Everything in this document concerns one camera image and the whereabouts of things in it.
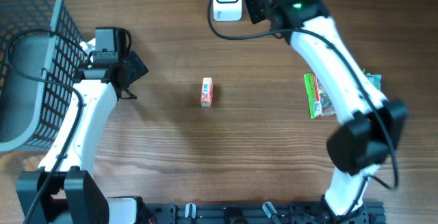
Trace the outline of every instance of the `basket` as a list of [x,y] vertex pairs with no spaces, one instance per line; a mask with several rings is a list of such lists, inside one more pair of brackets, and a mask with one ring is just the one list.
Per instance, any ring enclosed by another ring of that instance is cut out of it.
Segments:
[[[0,0],[0,151],[49,150],[70,103],[71,92],[64,88],[8,71],[8,41],[31,28],[51,29],[78,44],[82,41],[64,0]],[[86,55],[57,36],[29,34],[14,44],[11,61],[28,75],[72,86]]]

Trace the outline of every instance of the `green package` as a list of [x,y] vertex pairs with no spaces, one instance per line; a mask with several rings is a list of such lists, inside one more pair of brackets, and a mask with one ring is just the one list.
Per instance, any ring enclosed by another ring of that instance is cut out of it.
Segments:
[[[365,74],[369,81],[378,89],[381,89],[382,75]],[[335,108],[331,103],[327,92],[313,73],[304,74],[307,98],[309,99],[309,111],[312,119],[321,116],[335,114]]]

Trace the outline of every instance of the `black joint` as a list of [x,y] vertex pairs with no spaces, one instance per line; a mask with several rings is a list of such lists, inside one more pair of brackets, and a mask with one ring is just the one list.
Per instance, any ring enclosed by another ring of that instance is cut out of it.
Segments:
[[333,164],[342,172],[356,175],[372,164],[382,164],[389,155],[389,145],[383,129],[397,148],[407,109],[399,101],[384,103],[377,110],[384,123],[381,127],[376,114],[353,113],[353,120],[340,127],[328,140],[327,151]]
[[[65,158],[67,158],[67,156],[68,156],[68,154],[64,154],[64,156],[62,156],[62,159],[65,159]],[[56,155],[56,159],[58,159],[60,157],[60,155],[59,154],[57,154]]]
[[76,171],[76,172],[78,172],[80,170],[81,170],[80,166],[71,166],[70,169],[69,169],[69,171]]

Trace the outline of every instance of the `wood grain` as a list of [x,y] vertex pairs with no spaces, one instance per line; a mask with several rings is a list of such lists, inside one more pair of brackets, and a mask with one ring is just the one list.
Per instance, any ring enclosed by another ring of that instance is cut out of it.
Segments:
[[[150,73],[119,101],[105,127],[95,180],[106,196],[149,203],[318,200],[333,165],[325,141],[334,117],[310,120],[303,74],[309,67],[272,37],[231,42],[206,21],[208,0],[66,0],[85,38],[98,26],[129,29]],[[383,92],[410,110],[398,162],[400,189],[371,183],[388,223],[438,223],[438,0],[325,0],[359,65],[383,75]],[[245,13],[216,23],[224,34],[264,32]],[[213,108],[200,108],[203,77]],[[0,223],[20,223],[15,183],[41,153],[0,156]],[[386,163],[378,173],[391,181]]]

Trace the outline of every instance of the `orange and white box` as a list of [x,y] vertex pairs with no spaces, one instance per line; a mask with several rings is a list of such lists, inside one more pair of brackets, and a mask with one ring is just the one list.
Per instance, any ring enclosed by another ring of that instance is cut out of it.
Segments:
[[213,102],[213,80],[210,77],[204,77],[203,88],[201,90],[201,106],[211,107]]

